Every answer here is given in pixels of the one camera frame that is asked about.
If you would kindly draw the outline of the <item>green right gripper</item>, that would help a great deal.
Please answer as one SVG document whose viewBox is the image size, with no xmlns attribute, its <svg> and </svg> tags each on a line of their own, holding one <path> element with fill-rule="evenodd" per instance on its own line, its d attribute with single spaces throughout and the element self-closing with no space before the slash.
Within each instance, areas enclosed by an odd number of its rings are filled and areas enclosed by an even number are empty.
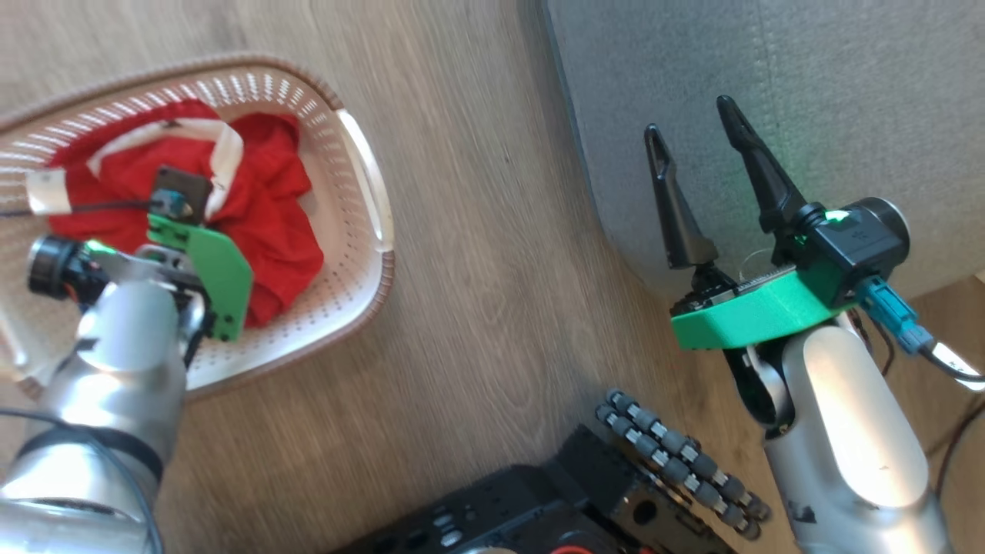
<svg viewBox="0 0 985 554">
<path fill-rule="evenodd" d="M 808 202 L 735 99 L 716 99 L 729 143 L 742 157 L 760 210 L 760 228 L 778 234 L 794 225 Z M 660 129 L 645 128 L 645 151 L 669 268 L 694 268 L 692 291 L 671 308 L 671 326 L 686 350 L 742 349 L 795 335 L 848 311 L 852 299 L 829 306 L 788 265 L 745 282 L 716 266 L 716 245 L 700 231 L 676 180 L 676 163 Z"/>
</svg>

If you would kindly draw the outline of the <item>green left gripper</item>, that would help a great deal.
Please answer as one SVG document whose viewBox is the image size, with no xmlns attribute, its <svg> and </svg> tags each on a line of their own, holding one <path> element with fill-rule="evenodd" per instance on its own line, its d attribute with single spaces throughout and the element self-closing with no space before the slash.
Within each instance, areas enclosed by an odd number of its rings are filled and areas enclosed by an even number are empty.
<svg viewBox="0 0 985 554">
<path fill-rule="evenodd" d="M 239 247 L 204 225 L 165 216 L 149 216 L 148 222 L 148 241 L 132 255 L 95 239 L 42 236 L 28 256 L 28 290 L 71 299 L 87 312 L 109 286 L 150 281 L 172 294 L 185 342 L 239 339 L 254 282 Z"/>
</svg>

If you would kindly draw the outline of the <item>red garment white trim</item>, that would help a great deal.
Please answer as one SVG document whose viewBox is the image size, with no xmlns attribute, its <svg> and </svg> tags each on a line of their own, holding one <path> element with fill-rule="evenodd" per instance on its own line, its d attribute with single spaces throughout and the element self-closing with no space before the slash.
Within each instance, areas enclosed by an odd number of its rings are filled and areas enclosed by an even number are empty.
<svg viewBox="0 0 985 554">
<path fill-rule="evenodd" d="M 232 122 L 198 99 L 126 115 L 58 148 L 28 187 L 29 197 L 57 234 L 134 249 L 145 238 L 147 218 L 133 204 L 151 199 L 157 171 L 166 165 L 211 180 L 206 223 L 212 223 L 244 154 Z"/>
<path fill-rule="evenodd" d="M 288 311 L 320 273 L 324 256 L 300 199 L 311 179 L 291 115 L 251 113 L 232 122 L 244 143 L 232 191 L 210 227 L 237 245 L 254 274 L 245 319 L 260 329 Z"/>
</svg>

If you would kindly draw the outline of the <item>white perforated laundry basket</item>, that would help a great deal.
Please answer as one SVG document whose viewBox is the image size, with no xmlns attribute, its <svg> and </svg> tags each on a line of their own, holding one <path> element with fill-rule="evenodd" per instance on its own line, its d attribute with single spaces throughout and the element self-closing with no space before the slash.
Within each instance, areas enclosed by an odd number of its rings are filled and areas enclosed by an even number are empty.
<svg viewBox="0 0 985 554">
<path fill-rule="evenodd" d="M 292 308 L 235 343 L 206 340 L 188 372 L 188 399 L 226 392 L 357 333 L 382 309 L 394 276 L 387 191 L 365 133 L 322 78 L 268 54 L 222 54 L 114 78 L 18 110 L 0 110 L 0 210 L 27 206 L 25 178 L 85 131 L 179 99 L 226 119 L 298 117 L 312 183 L 302 207 L 324 255 Z"/>
</svg>

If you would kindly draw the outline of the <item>grey sofa seat cushion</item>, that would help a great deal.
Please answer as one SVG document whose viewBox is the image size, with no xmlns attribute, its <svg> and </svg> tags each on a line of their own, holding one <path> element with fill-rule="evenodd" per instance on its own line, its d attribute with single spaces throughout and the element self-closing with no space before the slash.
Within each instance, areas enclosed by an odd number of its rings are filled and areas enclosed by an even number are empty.
<svg viewBox="0 0 985 554">
<path fill-rule="evenodd" d="M 593 204 L 652 295 L 678 299 L 643 146 L 657 125 L 718 266 L 767 267 L 716 98 L 735 99 L 803 196 L 890 200 L 912 248 L 894 287 L 985 272 L 985 0 L 545 0 Z"/>
</svg>

